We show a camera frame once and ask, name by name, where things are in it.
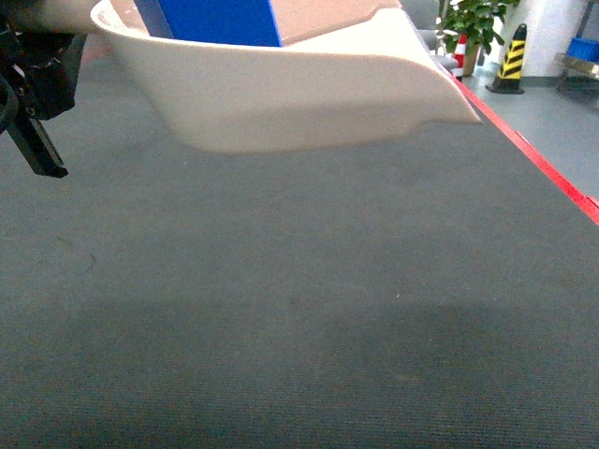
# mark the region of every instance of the traffic cone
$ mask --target traffic cone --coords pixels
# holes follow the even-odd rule
[[[497,72],[495,81],[487,86],[496,94],[524,94],[520,89],[522,75],[522,62],[524,60],[524,44],[526,42],[526,23],[518,27],[514,39],[509,44],[509,51],[505,54],[504,62]]]
[[[453,76],[461,81],[464,76],[464,57],[466,55],[466,35],[461,35],[458,45],[456,46],[456,52],[453,54],[453,59],[458,61],[458,66],[451,70]]]

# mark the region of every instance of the blue box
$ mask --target blue box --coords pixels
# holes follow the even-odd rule
[[[568,47],[567,54],[592,63],[599,63],[599,42],[575,37]]]
[[[281,47],[269,0],[135,0],[151,36]]]

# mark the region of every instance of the yellow and black striped post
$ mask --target yellow and black striped post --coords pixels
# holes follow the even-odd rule
[[[496,94],[524,94],[520,89],[522,62],[524,61],[524,44],[526,42],[526,24],[518,27],[505,54],[504,62],[499,67],[495,81],[487,86]]]

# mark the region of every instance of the potted plant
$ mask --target potted plant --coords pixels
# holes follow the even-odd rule
[[[444,33],[443,41],[447,52],[455,51],[460,35],[466,35],[468,39],[464,75],[472,75],[481,47],[486,54],[489,54],[493,40],[497,40],[499,45],[504,44],[503,38],[493,29],[495,18],[505,23],[508,7],[516,7],[519,2],[520,0],[442,0],[440,2],[439,30]]]

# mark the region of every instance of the floor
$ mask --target floor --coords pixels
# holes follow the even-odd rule
[[[478,67],[464,84],[526,137],[586,196],[599,198],[599,90],[528,87],[523,95],[500,95],[492,65]]]

